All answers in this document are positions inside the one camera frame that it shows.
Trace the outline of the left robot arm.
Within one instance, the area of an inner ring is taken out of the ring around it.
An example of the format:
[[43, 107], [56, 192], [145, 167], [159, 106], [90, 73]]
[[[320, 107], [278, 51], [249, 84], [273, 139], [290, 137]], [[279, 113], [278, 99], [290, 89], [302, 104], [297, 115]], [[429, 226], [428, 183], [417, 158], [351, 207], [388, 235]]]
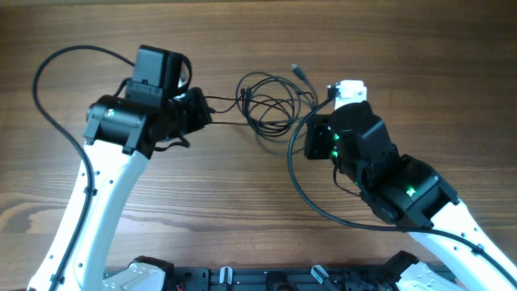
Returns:
[[156, 152], [188, 147], [187, 135], [212, 120], [190, 60], [142, 45], [113, 95], [91, 104], [77, 180], [31, 290], [180, 290], [174, 265], [147, 256], [105, 277], [105, 265], [128, 196]]

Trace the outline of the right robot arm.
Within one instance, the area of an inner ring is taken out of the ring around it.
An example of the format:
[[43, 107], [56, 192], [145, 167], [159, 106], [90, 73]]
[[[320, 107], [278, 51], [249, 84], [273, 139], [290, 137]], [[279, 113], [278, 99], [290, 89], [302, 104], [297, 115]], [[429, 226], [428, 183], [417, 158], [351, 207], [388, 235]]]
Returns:
[[301, 124], [307, 146], [329, 159], [360, 190], [384, 226], [345, 221], [303, 200], [322, 216], [357, 229], [409, 234], [470, 290], [514, 290], [516, 266], [476, 223], [457, 191], [424, 161], [401, 155], [384, 121], [366, 101], [329, 115], [312, 110]]

